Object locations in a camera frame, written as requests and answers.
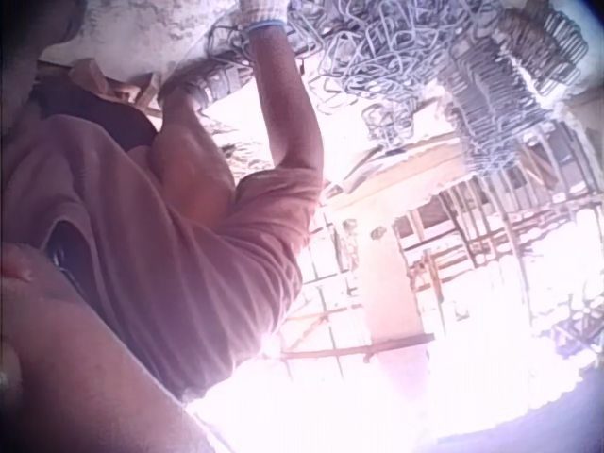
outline hand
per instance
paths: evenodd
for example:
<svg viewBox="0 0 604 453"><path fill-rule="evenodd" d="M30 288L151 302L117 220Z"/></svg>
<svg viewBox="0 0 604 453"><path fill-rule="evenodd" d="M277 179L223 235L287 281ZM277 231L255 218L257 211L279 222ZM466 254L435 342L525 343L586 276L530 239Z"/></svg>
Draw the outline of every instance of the hand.
<svg viewBox="0 0 604 453"><path fill-rule="evenodd" d="M290 0L240 0L240 23L249 30L263 25L287 24Z"/></svg>

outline metal rod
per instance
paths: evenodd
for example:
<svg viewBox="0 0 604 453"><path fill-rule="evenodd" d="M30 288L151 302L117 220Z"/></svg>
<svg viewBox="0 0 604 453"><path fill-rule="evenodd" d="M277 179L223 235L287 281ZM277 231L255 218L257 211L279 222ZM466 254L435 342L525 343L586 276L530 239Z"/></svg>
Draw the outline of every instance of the metal rod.
<svg viewBox="0 0 604 453"><path fill-rule="evenodd" d="M317 272L317 266L314 263L314 257L312 256L312 247L309 246L309 255L310 255L310 263L312 264L312 271L314 273L315 279L319 278L319 273ZM323 308L323 312L327 311L327 302L325 301L325 296L323 295L323 288L318 286L316 288L319 293L319 298L321 299L321 307ZM336 345L336 337L333 333L333 327L331 324L327 325L327 330L329 331L329 340L331 341L331 346L336 349L338 345ZM340 376L344 379L344 369L342 368L342 363L340 362L340 358L336 357L336 362L338 363L338 370L340 370Z"/></svg>
<svg viewBox="0 0 604 453"><path fill-rule="evenodd" d="M428 344L433 341L434 334L420 333L419 335L399 338L396 340L386 340L384 342L368 344L366 346L343 347L341 349L326 349L318 351L286 352L281 355L281 358L291 361L294 359L322 359L328 357L335 357L337 359L341 356L351 356L355 354L375 355L380 352L404 349L406 347L413 347L420 344Z"/></svg>
<svg viewBox="0 0 604 453"><path fill-rule="evenodd" d="M450 234L453 234L453 233L457 233L457 229L456 228L448 229L444 233L439 233L436 236L433 236L433 237L431 237L429 239L426 239L426 240L421 241L419 243L415 243L414 245L410 245L409 247L403 248L403 251L404 252L411 252L411 251L413 251L413 250L415 250L417 248L421 248L421 247L423 247L425 245L428 245L429 243L434 243L434 242L436 242L436 241L438 241L438 240L440 240L440 239L442 239L442 238L444 238L444 237L446 237L446 236L448 236Z"/></svg>
<svg viewBox="0 0 604 453"><path fill-rule="evenodd" d="M525 166L522 163L522 161L518 164L517 168L520 171L520 173L522 174L522 178L525 180L524 186L525 186L525 194L527 195L528 204L532 208L539 206L539 203L540 203L539 195L537 195L535 186L533 186L532 178L527 173L527 170L525 169Z"/></svg>
<svg viewBox="0 0 604 453"><path fill-rule="evenodd" d="M591 173L591 177L589 177L585 170L585 167L587 167L588 172L590 170L589 161L584 159L585 158L584 153L582 153L580 149L577 149L577 146L580 147L580 143L577 140L577 134L575 134L575 137L572 137L572 135L571 135L572 131L569 130L569 128L563 123L560 123L560 128L562 130L562 135L564 136L564 140L566 141L566 144L568 144L568 149L570 149L571 157L573 158L573 161L576 163L577 168L579 168L581 177L583 178L583 181L585 182L585 187L591 193L597 192L597 184L595 184L595 182L593 181L594 174Z"/></svg>
<svg viewBox="0 0 604 453"><path fill-rule="evenodd" d="M357 310L357 309L362 309L363 305L362 304L352 304L349 306L345 306L345 307L338 307L337 309L331 309L331 310L327 310L324 312L319 312L319 313L309 313L309 314L301 314L300 316L294 316L294 317L290 317L287 318L284 322L291 322L291 321L304 321L306 319L314 319L314 318L318 318L321 316L325 316L325 315L332 315L332 314L337 314L337 313L343 313L345 311L349 311L349 310Z"/></svg>
<svg viewBox="0 0 604 453"><path fill-rule="evenodd" d="M413 233L417 236L417 239L423 241L426 238L426 232L424 231L424 223L422 222L422 218L419 215L419 210L411 210L407 214L407 218L409 219L409 223L411 224L411 228L413 229ZM430 282L432 284L432 288L434 289L434 294L436 295L436 310L438 311L439 317L441 318L441 326L443 327L443 334L446 335L446 321L445 314L443 313L443 303L445 302L445 295L443 294L443 285L441 283L441 278L438 275L438 266L434 261L429 250L425 249L423 252L424 259L428 263L428 275L430 277Z"/></svg>
<svg viewBox="0 0 604 453"><path fill-rule="evenodd" d="M543 170L541 169L541 167L537 163L537 161L535 159L534 153L524 143L521 143L521 148L524 151L525 156L527 157L528 163L530 163L530 166L533 168L533 173L535 174L535 176L540 176L541 177L541 180L543 182L543 188L545 190L545 194L547 195L547 199L549 200L550 203L553 203L554 202L554 198L553 198L553 196L551 194L551 191L547 187L546 175L544 174Z"/></svg>
<svg viewBox="0 0 604 453"><path fill-rule="evenodd" d="M324 314L320 314L312 323L310 323L310 326L308 326L306 328L306 330L304 330L304 332L302 332L302 335L300 335L300 337L293 342L292 344L290 344L289 346L287 346L287 350L288 351L295 351L298 347L300 347L302 345L302 343L304 343L309 337L310 335L319 327L321 326L325 321L327 320L327 317Z"/></svg>
<svg viewBox="0 0 604 453"><path fill-rule="evenodd" d="M524 263L524 260L522 259L522 252L520 250L520 244L518 243L518 238L516 237L516 234L513 231L512 225L510 223L510 218L508 217L508 214L506 213L506 211L503 208L503 204L501 203L501 200L499 199L499 197L495 191L495 188L493 187L493 183L488 178L484 178L483 182L484 182L484 189L485 189L486 193L488 193L491 196L491 199L493 200L493 203L495 204L495 208L497 209L497 211L499 212L499 215L501 216L501 222L503 224L503 227L505 228L506 234L510 241L510 245L512 246L512 252L516 258L516 261L518 264L518 271L520 273L520 283L522 286L523 299L525 302L525 306L527 307L528 324L532 327L533 314L532 314L532 309L530 306L529 277L527 275L526 264Z"/></svg>
<svg viewBox="0 0 604 453"><path fill-rule="evenodd" d="M480 199L480 194L478 193L477 186L475 184L478 184L478 181L476 180L475 176L467 182L470 194L472 194L472 198L474 199L474 204L476 205L476 208L480 213L480 218L482 219L482 224L484 225L485 233L487 235L489 245L491 246L491 250L493 250L493 254L495 255L495 257L498 258L499 251L497 250L495 242L493 241L493 232L489 224L489 218L487 217L487 214L484 211L484 206L482 205L482 200Z"/></svg>
<svg viewBox="0 0 604 453"><path fill-rule="evenodd" d="M518 199L518 194L516 193L516 189L513 187L512 180L510 179L510 175L508 175L508 172L506 170L503 170L499 174L499 176L501 177L501 181L503 182L503 185L505 186L506 190L510 194L510 197L512 198L512 203L513 203L513 206L514 206L516 212L521 212L522 203L520 203L520 200Z"/></svg>
<svg viewBox="0 0 604 453"><path fill-rule="evenodd" d="M470 230L468 228L468 225L465 223L465 218L463 217L463 211L461 210L461 204L460 201L457 199L457 197L455 196L455 194L453 193L453 191L451 190L445 190L446 193L449 195L449 198L451 199L451 202L453 203L453 207L455 208L455 212L457 212L457 217L459 219L459 224L461 226L463 226L463 232L465 234L465 237L470 239Z"/></svg>
<svg viewBox="0 0 604 453"><path fill-rule="evenodd" d="M564 188L565 197L568 198L570 196L570 189L568 187L568 181L564 177L562 167L560 166L560 164L558 163L558 160L556 159L556 155L554 153L554 150L551 148L551 145L549 144L549 140L545 136L545 133L543 132L543 129L541 127L535 128L535 134L537 135L537 138L539 139L539 143L544 148L545 153L547 154L547 158L549 159L549 163L551 164L552 168L554 169L556 178L562 183L562 187Z"/></svg>
<svg viewBox="0 0 604 453"><path fill-rule="evenodd" d="M443 206L443 209L445 210L445 212L448 215L448 217L451 220L451 222L453 222L453 226L460 233L461 242L463 244L463 248L465 250L465 253L468 256L468 259L470 260L470 262L472 263L472 266L476 269L478 267L478 263L476 261L476 257L474 256L474 253L472 253L472 249L470 248L470 243L468 242L467 238L465 237L465 233L461 229L460 223L455 218L455 213L453 212L453 210L451 209L451 207L448 206L448 204L446 203L446 199L443 196L443 193L439 193L438 197L439 197L439 200L441 200L441 205Z"/></svg>
<svg viewBox="0 0 604 453"><path fill-rule="evenodd" d="M472 224L472 228L476 231L476 235L480 236L480 231L478 230L478 224L476 222L476 218L470 209L467 198L463 195L463 190L461 189L461 183L453 188L455 190L456 196L461 200L461 207L468 213L470 217L470 223Z"/></svg>

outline man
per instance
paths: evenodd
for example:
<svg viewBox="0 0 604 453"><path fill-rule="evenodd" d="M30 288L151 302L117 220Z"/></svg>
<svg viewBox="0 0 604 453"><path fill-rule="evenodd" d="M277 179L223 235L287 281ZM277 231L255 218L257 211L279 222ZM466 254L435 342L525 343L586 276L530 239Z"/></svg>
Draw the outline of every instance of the man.
<svg viewBox="0 0 604 453"><path fill-rule="evenodd" d="M84 93L77 94L78 105L90 104L81 115L73 105L57 107L77 91L59 83L34 92L3 143L3 242L37 249L65 276L55 272L46 287L33 277L26 291L20 285L35 276L28 262L53 274L39 263L41 257L22 250L16 260L25 269L13 280L14 266L3 263L3 295L10 285L17 288L11 298L14 310L3 316L3 340L21 362L24 397L28 382L37 395L47 395L50 388L42 385L42 377L78 363L62 362L57 344L49 340L56 326L73 332L60 347L76 348L81 342L83 350L74 353L81 361L90 354L95 357L88 360L94 362L105 347L116 352L111 360L99 358L98 366L127 361L119 359L127 356L121 342L176 398L201 395L258 353L262 336L277 327L296 298L301 276L295 257L308 240L322 189L321 135L283 29L287 2L242 0L241 17L275 170L249 176L235 187L195 116L211 100L212 86L191 90L191 80L164 90L164 121L157 135L148 132L136 110L109 107ZM53 291L65 278L77 290L68 299L83 300L86 307L65 306L62 317L42 322L38 315L52 313L60 305L56 300L64 299ZM21 302L29 297L48 303L30 310ZM27 315L21 310L28 310ZM91 319L93 312L119 342L111 337L86 346L102 326ZM70 321L71 316L77 321ZM75 328L80 322L89 328ZM24 331L33 338L19 334ZM58 362L33 360L32 355ZM111 377L119 381L120 373L118 368ZM62 382L60 377L54 381ZM48 396L31 404L52 401ZM42 417L40 425L27 429L52 434L53 418ZM85 438L94 444L90 436ZM83 445L82 450L94 451Z"/></svg>

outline shirt sleeve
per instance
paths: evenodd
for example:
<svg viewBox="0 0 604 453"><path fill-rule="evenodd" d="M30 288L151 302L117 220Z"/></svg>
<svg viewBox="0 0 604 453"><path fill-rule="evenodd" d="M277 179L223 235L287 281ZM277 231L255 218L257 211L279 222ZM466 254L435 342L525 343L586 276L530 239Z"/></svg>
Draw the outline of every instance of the shirt sleeve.
<svg viewBox="0 0 604 453"><path fill-rule="evenodd" d="M302 286L296 257L309 242L321 190L322 180L311 170L257 173L242 180L216 231L187 226L194 239L180 245L178 253L191 260L183 264L181 281L185 294L199 299L178 301L178 331L162 329L176 355L166 377L179 393L199 396L230 377L283 320Z"/></svg>

